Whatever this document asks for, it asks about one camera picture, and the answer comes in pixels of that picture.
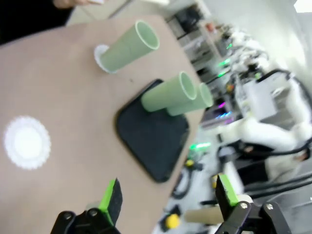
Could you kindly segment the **person's right hand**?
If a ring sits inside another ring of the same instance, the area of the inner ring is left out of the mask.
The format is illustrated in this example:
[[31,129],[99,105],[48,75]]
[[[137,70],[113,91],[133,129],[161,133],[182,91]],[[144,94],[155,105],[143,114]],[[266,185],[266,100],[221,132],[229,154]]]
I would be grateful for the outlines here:
[[68,9],[73,7],[71,0],[53,0],[53,4],[58,9]]

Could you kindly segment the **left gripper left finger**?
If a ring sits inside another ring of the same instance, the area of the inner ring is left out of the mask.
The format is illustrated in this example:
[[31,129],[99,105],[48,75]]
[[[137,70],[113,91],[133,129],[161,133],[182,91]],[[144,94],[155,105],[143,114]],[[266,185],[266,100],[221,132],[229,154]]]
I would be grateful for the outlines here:
[[118,234],[116,228],[122,206],[122,191],[117,178],[109,182],[97,207],[81,214],[72,211],[59,213],[51,234]]

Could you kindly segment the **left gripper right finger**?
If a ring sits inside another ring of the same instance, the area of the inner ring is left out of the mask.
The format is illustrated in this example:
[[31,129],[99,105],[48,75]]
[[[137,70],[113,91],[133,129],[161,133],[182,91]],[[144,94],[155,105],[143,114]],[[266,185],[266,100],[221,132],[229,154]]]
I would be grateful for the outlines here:
[[257,206],[247,201],[239,201],[229,179],[224,174],[217,176],[215,195],[219,204],[223,223],[217,234],[290,234],[291,229],[277,203]]

